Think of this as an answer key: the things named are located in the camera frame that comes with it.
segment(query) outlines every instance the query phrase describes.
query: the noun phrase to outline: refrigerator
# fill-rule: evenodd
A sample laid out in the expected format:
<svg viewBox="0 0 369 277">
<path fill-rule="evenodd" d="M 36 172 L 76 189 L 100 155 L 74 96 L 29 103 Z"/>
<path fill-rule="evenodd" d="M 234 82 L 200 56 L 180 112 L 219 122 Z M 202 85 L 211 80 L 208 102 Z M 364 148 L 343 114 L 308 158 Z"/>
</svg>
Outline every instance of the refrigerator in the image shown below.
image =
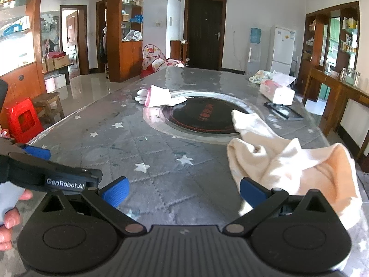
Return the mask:
<svg viewBox="0 0 369 277">
<path fill-rule="evenodd" d="M 296 31 L 273 26 L 266 69 L 290 74 Z"/>
</svg>

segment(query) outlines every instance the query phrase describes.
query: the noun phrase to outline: white glove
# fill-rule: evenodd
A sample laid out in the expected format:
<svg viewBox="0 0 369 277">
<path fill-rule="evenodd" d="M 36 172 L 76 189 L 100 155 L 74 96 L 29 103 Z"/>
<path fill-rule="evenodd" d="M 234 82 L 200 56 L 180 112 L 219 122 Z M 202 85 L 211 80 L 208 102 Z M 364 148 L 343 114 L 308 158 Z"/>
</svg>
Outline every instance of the white glove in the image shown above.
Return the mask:
<svg viewBox="0 0 369 277">
<path fill-rule="evenodd" d="M 161 88 L 155 85 L 150 86 L 148 90 L 139 90 L 138 96 L 135 98 L 140 104 L 145 104 L 146 107 L 155 106 L 174 106 L 187 101 L 186 97 L 172 98 L 168 88 Z"/>
</svg>

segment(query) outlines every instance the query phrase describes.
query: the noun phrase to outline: doorway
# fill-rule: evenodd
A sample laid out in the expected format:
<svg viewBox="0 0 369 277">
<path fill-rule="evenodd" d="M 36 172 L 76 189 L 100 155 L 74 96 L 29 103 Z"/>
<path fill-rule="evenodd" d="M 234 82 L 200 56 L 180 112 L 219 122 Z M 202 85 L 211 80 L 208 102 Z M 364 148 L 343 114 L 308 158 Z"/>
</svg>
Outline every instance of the doorway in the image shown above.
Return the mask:
<svg viewBox="0 0 369 277">
<path fill-rule="evenodd" d="M 69 55 L 70 78 L 90 73 L 87 53 L 87 6 L 60 6 L 60 50 Z"/>
<path fill-rule="evenodd" d="M 189 41 L 189 67 L 221 70 L 226 26 L 226 0 L 185 0 L 184 38 Z"/>
<path fill-rule="evenodd" d="M 104 44 L 104 28 L 106 26 L 106 17 L 108 9 L 108 0 L 96 2 L 96 50 L 97 50 L 97 71 L 103 73 L 105 71 L 105 63 L 107 60 L 106 42 Z"/>
</svg>

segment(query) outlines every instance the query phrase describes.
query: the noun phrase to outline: beige towel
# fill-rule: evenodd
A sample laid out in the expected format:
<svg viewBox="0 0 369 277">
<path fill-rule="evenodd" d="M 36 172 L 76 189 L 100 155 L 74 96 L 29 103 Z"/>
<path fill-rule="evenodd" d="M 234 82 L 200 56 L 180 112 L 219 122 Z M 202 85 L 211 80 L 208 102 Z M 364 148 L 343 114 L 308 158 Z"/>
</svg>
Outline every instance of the beige towel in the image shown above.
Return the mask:
<svg viewBox="0 0 369 277">
<path fill-rule="evenodd" d="M 355 162 L 342 144 L 302 149 L 297 138 L 276 135 L 257 115 L 232 111 L 233 125 L 241 134 L 227 146 L 229 167 L 238 189 L 250 177 L 267 189 L 282 188 L 290 195 L 319 189 L 346 229 L 360 219 L 362 205 Z M 240 215 L 250 211 L 246 202 Z"/>
</svg>

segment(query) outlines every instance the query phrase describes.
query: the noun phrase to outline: black cooking plate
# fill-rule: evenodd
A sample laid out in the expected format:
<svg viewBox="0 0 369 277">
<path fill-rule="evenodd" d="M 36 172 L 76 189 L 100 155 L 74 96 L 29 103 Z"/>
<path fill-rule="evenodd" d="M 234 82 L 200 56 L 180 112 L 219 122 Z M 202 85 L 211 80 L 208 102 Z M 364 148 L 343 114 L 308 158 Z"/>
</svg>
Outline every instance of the black cooking plate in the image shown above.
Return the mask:
<svg viewBox="0 0 369 277">
<path fill-rule="evenodd" d="M 232 110 L 247 113 L 228 101 L 208 97 L 190 97 L 173 107 L 165 106 L 163 114 L 171 123 L 188 130 L 210 134 L 236 133 L 232 123 Z"/>
</svg>

